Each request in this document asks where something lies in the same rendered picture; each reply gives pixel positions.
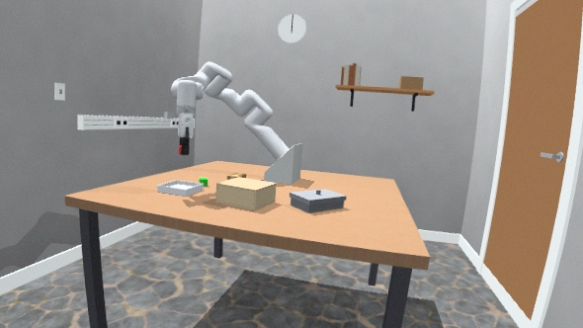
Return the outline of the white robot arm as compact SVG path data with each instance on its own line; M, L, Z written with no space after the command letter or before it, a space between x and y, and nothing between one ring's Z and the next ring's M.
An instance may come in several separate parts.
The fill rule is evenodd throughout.
M212 62L207 62L195 76L177 79L171 87L171 94L177 99L177 112L166 112L167 114L164 112L164 119L165 117L174 119L174 113L194 114L196 100L200 100L205 92L208 96L223 101L239 117L244 117L254 106L257 106L246 118L244 124L277 161L290 149L270 127L263 126L273 115L273 111L251 90L239 96L235 91L225 89L232 79L230 72Z

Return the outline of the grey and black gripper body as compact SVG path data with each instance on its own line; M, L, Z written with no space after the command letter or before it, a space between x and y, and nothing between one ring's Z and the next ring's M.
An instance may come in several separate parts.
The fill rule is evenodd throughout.
M190 138L194 137L194 114L193 113L179 113L178 135L180 137L186 136L186 127L189 127Z

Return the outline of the brown cardboard box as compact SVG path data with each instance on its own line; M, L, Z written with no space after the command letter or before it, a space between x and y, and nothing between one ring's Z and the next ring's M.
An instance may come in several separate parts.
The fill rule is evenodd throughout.
M234 173L231 175L227 176L227 180L231 180L231 179L235 179L235 178L246 178L246 174L242 174L242 173Z

